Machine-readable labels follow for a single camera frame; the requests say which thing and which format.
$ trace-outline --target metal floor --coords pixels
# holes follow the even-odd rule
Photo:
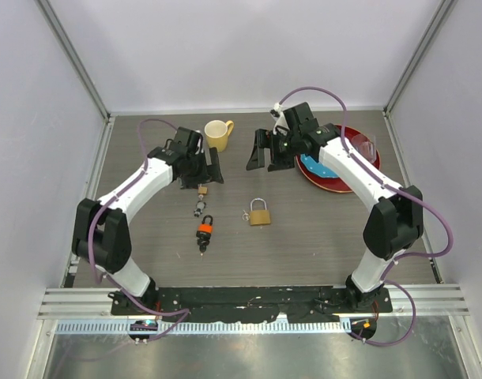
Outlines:
[[[317,112],[321,123],[341,122],[340,112]],[[211,245],[201,261],[193,217],[194,190],[173,183],[160,191],[130,225],[133,258],[160,286],[276,286],[341,284],[358,265],[365,246],[367,212],[352,193],[329,193],[308,182],[296,168],[268,173],[245,171],[254,131],[270,129],[269,113],[162,116],[177,126],[203,130],[213,119],[235,122],[227,150],[220,153],[223,185],[209,184],[206,214],[214,217]],[[142,118],[117,117],[97,196],[110,192],[141,164],[136,125]],[[374,134],[382,171],[403,183],[381,111],[349,112],[349,126]],[[162,145],[173,131],[147,125],[148,149]],[[272,224],[250,227],[242,220],[250,200],[267,200]],[[422,242],[415,245],[424,251]],[[408,258],[390,278],[400,283],[435,283],[428,260]],[[81,262],[75,287],[91,287],[89,267]]]
[[[345,333],[166,336],[107,355],[129,337],[56,336],[44,378],[467,378],[448,320],[418,317],[413,334],[394,347],[371,347]],[[380,319],[375,340],[395,340],[409,322]]]

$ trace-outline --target white enclosure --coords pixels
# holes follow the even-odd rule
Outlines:
[[[266,109],[318,83],[381,109],[440,1],[51,3],[108,110],[148,114]]]
[[[103,127],[34,2],[0,1],[0,378],[23,377]]]
[[[62,43],[37,3],[53,5]],[[320,85],[350,109],[381,110],[443,3],[0,0],[0,378],[24,376],[45,289],[64,276],[104,104],[114,115],[266,110]],[[482,0],[457,3],[388,116],[411,182],[456,234],[439,268],[481,338]],[[436,220],[426,228],[444,246]]]
[[[409,176],[455,233],[439,261],[482,331],[482,0],[458,2],[393,112]],[[441,225],[426,220],[435,249]]]

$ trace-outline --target brass padlock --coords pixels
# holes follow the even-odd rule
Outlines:
[[[199,195],[206,195],[208,193],[208,187],[204,187],[204,186],[201,186],[199,184],[199,187],[198,187],[198,194]]]
[[[258,211],[254,211],[254,202],[261,201],[264,203],[264,209],[260,209]],[[250,203],[250,225],[255,227],[257,225],[269,225],[271,224],[271,216],[269,215],[269,211],[267,210],[267,204],[264,199],[257,197],[253,199]]]

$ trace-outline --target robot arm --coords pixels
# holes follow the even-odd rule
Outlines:
[[[107,206],[93,235],[96,268],[139,298],[143,305],[153,308],[158,288],[130,256],[129,223],[153,195],[176,179],[181,181],[182,189],[197,188],[208,182],[223,183],[217,150],[211,148],[209,155],[210,165],[206,163],[200,133],[178,128],[175,138],[168,140],[164,147],[153,149],[145,164],[118,188],[97,201],[80,202],[74,224],[73,252],[89,261],[88,231],[94,216]]]
[[[295,157],[307,154],[333,170],[360,198],[370,213],[363,232],[366,251],[357,269],[346,280],[348,303],[353,309],[370,305],[383,286],[382,276],[390,262],[404,253],[423,233],[423,210],[410,200],[376,182],[341,143],[340,131],[333,124],[320,126],[307,103],[282,111],[279,104],[271,111],[276,119],[273,130],[255,132],[254,149],[247,170],[264,167],[264,148],[270,150],[268,171],[295,166]],[[347,146],[353,150],[347,140]],[[386,185],[401,188],[357,154]],[[421,192],[410,186],[404,191],[419,199]]]

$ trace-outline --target padlock shackle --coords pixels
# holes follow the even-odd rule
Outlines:
[[[262,203],[264,203],[264,210],[267,211],[267,203],[265,202],[264,199],[261,199],[260,197],[256,197],[255,199],[253,199],[253,200],[250,202],[250,210],[251,210],[251,211],[254,210],[254,201],[261,201]]]
[[[202,218],[202,223],[206,223],[206,219],[209,218],[209,225],[213,225],[213,218],[210,215],[206,215]]]

